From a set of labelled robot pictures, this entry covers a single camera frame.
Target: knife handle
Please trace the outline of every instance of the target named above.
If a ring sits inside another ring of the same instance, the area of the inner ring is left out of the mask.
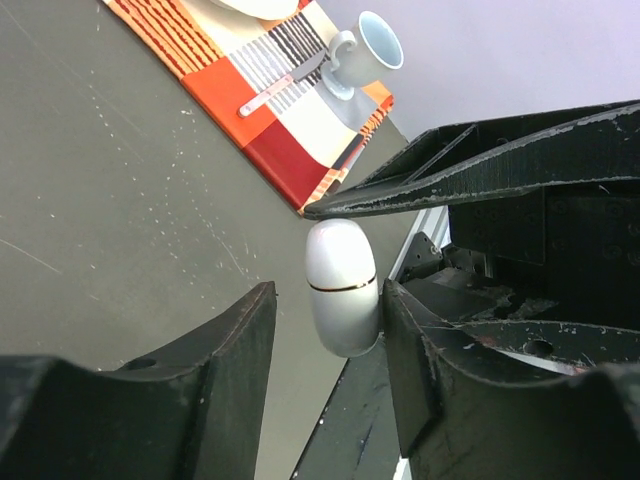
[[[245,103],[242,107],[240,107],[240,109],[238,110],[238,115],[240,116],[240,118],[248,117],[262,105],[267,103],[273,96],[280,93],[292,83],[293,77],[290,74],[285,75],[276,83],[272,84],[266,90],[263,90],[247,103]]]

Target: white plate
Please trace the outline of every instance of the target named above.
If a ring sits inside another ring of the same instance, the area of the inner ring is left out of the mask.
[[[293,15],[298,0],[211,0],[227,10],[238,10],[250,17],[262,20],[282,20]]]

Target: metal knife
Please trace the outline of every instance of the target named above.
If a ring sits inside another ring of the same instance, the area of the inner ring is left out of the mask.
[[[241,118],[248,117],[262,105],[267,103],[274,95],[280,93],[292,83],[304,80],[305,77],[313,73],[316,68],[320,66],[325,54],[326,52],[324,50],[320,50],[318,53],[312,55],[302,65],[294,68],[291,72],[286,74],[276,83],[272,84],[266,90],[263,90],[247,103],[245,103],[242,107],[240,107],[240,109],[238,110],[238,115]]]

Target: gold stripe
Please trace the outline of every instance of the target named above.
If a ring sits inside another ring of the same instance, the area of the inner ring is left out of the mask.
[[[309,283],[309,286],[314,289],[317,292],[325,292],[325,293],[329,293],[329,292],[349,292],[351,290],[358,290],[359,288],[363,288],[366,287],[367,285],[371,285],[375,280],[376,280],[376,275],[377,274],[373,274],[373,277],[371,277],[371,279],[367,282],[364,283],[358,283],[356,285],[351,285],[350,287],[342,287],[342,288],[319,288],[319,287],[314,287],[311,283]]]

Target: white ceramic object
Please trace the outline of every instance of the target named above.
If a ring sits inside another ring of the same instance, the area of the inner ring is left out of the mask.
[[[380,80],[404,64],[400,40],[379,15],[362,12],[351,30],[329,42],[330,62],[322,65],[322,80],[331,93],[350,100],[356,88]]]
[[[360,226],[343,219],[314,225],[307,237],[306,272],[324,347],[346,358],[371,350],[379,332],[378,281],[373,252]]]
[[[211,0],[227,10],[237,10],[262,20],[282,20],[296,12],[298,0]]]

